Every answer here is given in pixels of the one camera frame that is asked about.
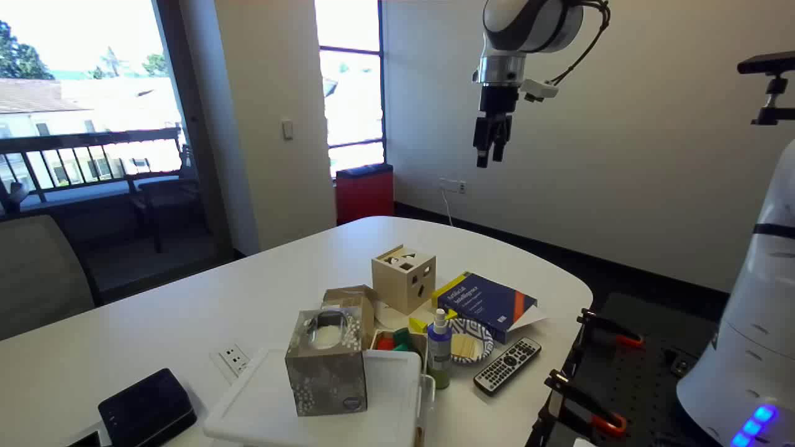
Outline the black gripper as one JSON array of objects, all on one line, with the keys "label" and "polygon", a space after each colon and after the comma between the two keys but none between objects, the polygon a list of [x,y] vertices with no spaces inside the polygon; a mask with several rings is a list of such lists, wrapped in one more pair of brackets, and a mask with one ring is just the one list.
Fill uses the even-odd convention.
[{"label": "black gripper", "polygon": [[514,88],[484,88],[480,95],[480,116],[473,137],[476,150],[476,166],[486,170],[490,162],[490,137],[494,141],[492,162],[505,160],[505,147],[510,141],[511,111],[517,110]]}]

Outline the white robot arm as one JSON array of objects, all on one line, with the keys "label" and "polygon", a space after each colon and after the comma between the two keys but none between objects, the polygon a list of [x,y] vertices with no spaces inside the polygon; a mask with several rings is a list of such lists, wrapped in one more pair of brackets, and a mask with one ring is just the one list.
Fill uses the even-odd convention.
[{"label": "white robot arm", "polygon": [[[612,23],[608,0],[486,0],[482,52],[473,79],[482,88],[473,147],[476,165],[505,156],[517,99],[545,103],[588,54],[535,83],[525,58],[563,50],[584,11]],[[795,447],[795,145],[771,177],[750,245],[715,336],[675,384],[678,404],[721,447]]]}]

